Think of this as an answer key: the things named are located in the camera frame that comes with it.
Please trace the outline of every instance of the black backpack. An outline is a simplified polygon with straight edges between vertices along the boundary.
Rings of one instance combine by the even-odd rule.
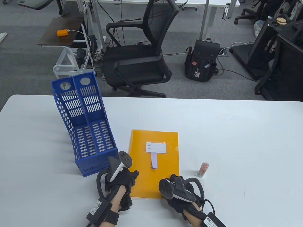
[[[206,40],[196,40],[193,52],[191,52],[192,47],[188,47],[189,51],[185,60],[185,76],[188,79],[207,82],[215,73],[220,44],[213,43],[209,38]]]

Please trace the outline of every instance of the small bottle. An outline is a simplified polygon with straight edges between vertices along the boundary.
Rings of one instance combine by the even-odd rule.
[[[208,167],[209,167],[208,162],[203,162],[202,165],[201,165],[201,168],[198,172],[198,177],[203,177],[206,170],[208,169]]]

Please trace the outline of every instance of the wrist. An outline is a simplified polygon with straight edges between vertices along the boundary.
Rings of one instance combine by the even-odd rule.
[[[198,210],[201,211],[199,206],[193,202],[192,203],[194,205],[194,207]],[[201,226],[201,222],[202,220],[198,219],[197,217],[193,216],[192,214],[190,214],[188,211],[183,210],[184,215],[186,216],[186,218],[188,219],[188,221],[192,224],[193,227],[200,227]]]
[[[121,202],[121,199],[122,197],[125,195],[126,193],[126,188],[125,186],[120,186],[117,194],[114,196],[114,198],[111,200],[111,204],[113,205],[111,207],[111,210],[113,212],[118,212],[118,209],[119,209],[119,205],[120,205],[120,202]]]

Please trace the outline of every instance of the plastic folder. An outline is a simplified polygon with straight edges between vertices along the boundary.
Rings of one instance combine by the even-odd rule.
[[[146,152],[146,143],[166,143],[166,154],[157,154],[158,168],[152,169],[151,153]],[[129,154],[133,165],[130,171],[138,170],[140,175],[132,187],[131,197],[158,199],[159,181],[171,174],[179,176],[179,148],[177,132],[155,132],[132,130]]]

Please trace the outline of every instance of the circular hole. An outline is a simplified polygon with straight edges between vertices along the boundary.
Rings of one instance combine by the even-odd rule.
[[[68,90],[71,88],[71,84],[69,82],[63,82],[62,84],[60,84],[60,88],[62,90]]]
[[[91,82],[91,80],[90,80],[89,78],[87,78],[87,77],[84,77],[84,78],[82,78],[82,79],[80,80],[80,83],[81,83],[82,85],[84,85],[84,86],[89,85],[90,82]]]

